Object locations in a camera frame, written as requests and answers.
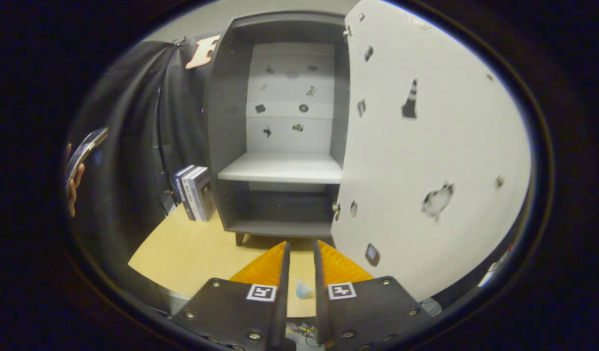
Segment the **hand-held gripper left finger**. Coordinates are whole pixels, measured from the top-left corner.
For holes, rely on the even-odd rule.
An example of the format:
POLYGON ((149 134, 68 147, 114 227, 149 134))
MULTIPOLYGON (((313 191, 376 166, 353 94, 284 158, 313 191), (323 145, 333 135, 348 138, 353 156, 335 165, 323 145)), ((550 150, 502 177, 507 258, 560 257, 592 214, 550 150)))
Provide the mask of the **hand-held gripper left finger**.
POLYGON ((280 351, 289 279, 290 243, 284 241, 230 279, 210 278, 172 321, 226 351, 280 351))

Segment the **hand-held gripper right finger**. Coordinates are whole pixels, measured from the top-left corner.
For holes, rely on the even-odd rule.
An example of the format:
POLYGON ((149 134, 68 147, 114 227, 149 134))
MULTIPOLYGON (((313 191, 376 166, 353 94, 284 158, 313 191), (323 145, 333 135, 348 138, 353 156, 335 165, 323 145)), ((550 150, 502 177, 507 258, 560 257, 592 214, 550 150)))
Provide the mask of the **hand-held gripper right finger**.
POLYGON ((313 244, 317 340, 328 351, 386 351, 431 315, 391 276, 373 277, 321 240, 313 244))

